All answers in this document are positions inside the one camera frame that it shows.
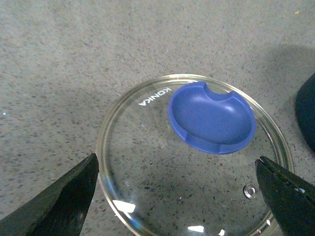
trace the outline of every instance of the blue plastic knob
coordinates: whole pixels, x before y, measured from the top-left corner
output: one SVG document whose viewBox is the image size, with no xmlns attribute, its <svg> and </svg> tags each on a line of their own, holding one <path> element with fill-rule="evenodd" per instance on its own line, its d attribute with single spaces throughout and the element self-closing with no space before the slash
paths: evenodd
<svg viewBox="0 0 315 236">
<path fill-rule="evenodd" d="M 205 82 L 187 84 L 172 95 L 170 124 L 188 145 L 213 154 L 229 154 L 249 144 L 256 130 L 254 113 L 237 92 L 219 94 Z"/>
</svg>

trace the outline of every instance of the gray granite countertop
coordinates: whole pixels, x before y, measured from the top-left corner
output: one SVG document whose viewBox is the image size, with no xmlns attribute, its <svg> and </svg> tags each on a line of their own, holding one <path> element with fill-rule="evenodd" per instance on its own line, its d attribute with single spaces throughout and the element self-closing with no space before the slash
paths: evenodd
<svg viewBox="0 0 315 236">
<path fill-rule="evenodd" d="M 285 136 L 295 172 L 315 183 L 294 116 L 315 72 L 312 0 L 3 0 L 0 38 L 0 218 L 95 151 L 122 94 L 176 73 L 251 96 Z M 81 234 L 132 235 L 99 184 Z"/>
</svg>

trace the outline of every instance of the black plastic tong tip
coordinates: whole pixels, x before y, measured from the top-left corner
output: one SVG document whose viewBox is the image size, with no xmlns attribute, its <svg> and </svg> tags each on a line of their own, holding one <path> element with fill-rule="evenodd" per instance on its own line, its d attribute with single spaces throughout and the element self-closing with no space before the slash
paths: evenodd
<svg viewBox="0 0 315 236">
<path fill-rule="evenodd" d="M 265 203 L 286 236 L 315 236 L 315 187 L 262 156 L 256 174 Z"/>
<path fill-rule="evenodd" d="M 0 221 L 0 236 L 78 236 L 94 195 L 94 153 Z"/>
</svg>

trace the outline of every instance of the konka logo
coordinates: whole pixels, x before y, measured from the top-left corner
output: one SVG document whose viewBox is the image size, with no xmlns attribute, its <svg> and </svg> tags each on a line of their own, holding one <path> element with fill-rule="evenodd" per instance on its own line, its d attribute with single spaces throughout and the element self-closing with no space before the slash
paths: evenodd
<svg viewBox="0 0 315 236">
<path fill-rule="evenodd" d="M 141 106 L 146 106 L 151 101 L 156 100 L 158 97 L 163 96 L 164 94 L 168 93 L 169 91 L 172 91 L 170 88 L 164 88 L 161 91 L 156 92 L 154 95 L 148 97 L 147 99 L 144 99 L 143 102 L 139 103 Z"/>
</svg>

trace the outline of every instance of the glass lid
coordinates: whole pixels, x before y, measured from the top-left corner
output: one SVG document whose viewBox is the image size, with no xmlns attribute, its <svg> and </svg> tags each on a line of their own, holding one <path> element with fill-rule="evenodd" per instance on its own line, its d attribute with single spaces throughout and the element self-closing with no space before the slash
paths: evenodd
<svg viewBox="0 0 315 236">
<path fill-rule="evenodd" d="M 209 154 L 174 132 L 167 115 L 172 94 L 200 81 L 214 92 L 234 90 L 246 99 L 256 132 L 245 148 Z M 255 160 L 267 156 L 293 172 L 284 137 L 253 99 L 188 74 L 149 80 L 125 94 L 103 122 L 97 156 L 109 204 L 138 236 L 271 236 L 278 225 L 259 191 Z"/>
</svg>

